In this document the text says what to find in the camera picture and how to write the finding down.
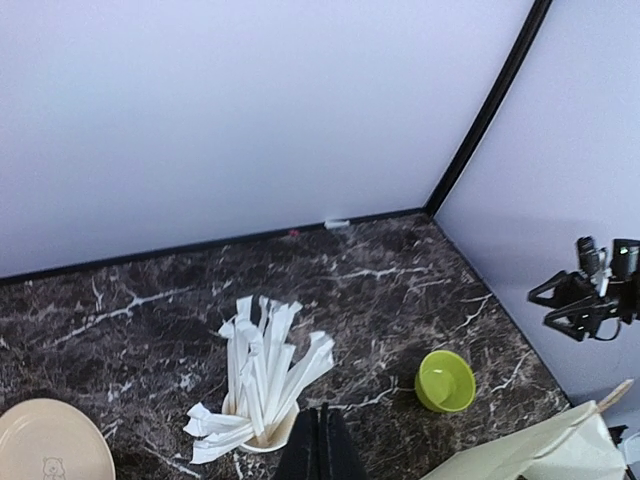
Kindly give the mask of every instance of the white container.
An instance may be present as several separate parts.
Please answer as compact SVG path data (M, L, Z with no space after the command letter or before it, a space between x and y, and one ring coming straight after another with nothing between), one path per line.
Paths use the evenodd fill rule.
M233 415L235 412L229 411L229 395L224 397L222 402L222 413L225 415ZM243 443L238 448L248 453L269 453L275 452L276 450L284 447L289 441L289 435L291 434L291 430L293 429L293 424L296 423L296 418L298 417L298 413L300 413L300 406L298 403L294 403L287 416L284 417L284 420L280 422L278 428L273 432L271 438L269 439L269 444L266 447L258 446L258 439L253 437L246 443Z

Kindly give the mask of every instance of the crumpled white paper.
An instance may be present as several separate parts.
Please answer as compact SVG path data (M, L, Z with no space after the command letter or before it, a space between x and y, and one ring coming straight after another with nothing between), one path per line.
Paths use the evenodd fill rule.
M256 326L251 322L252 299L238 299L237 314L218 332L227 339L226 405L234 414L211 413L202 403L187 412L184 431L199 438L193 442L191 463L212 462L254 437L258 445L268 446L302 390L333 367L334 341L318 331L310 334L302 360L289 368L296 347L286 339L302 305L260 297Z

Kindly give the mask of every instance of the green cup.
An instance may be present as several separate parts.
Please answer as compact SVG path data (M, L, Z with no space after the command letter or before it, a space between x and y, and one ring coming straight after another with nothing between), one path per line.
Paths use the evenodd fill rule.
M418 399L429 410L460 412L473 403L476 380L462 357L448 350L436 350L422 360L415 389Z

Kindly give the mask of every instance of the plate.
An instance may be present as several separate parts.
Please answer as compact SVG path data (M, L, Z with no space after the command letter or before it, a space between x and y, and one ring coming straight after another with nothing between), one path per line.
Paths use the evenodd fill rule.
M111 452L80 410L27 400L0 417L0 480L115 480Z

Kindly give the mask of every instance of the marble countertop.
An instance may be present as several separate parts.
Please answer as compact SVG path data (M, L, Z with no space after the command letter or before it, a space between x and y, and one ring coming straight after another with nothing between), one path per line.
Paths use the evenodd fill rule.
M193 404L221 406L216 332L250 294L304 305L291 342L319 329L336 339L335 368L300 403L342 409L371 479L419 479L568 408L497 300L437 226L412 215L5 286L0 413L34 397L73 404L104 434L119 480L268 479L278 453L190 465L182 431ZM465 412L431 413L412 392L436 348L476 372Z

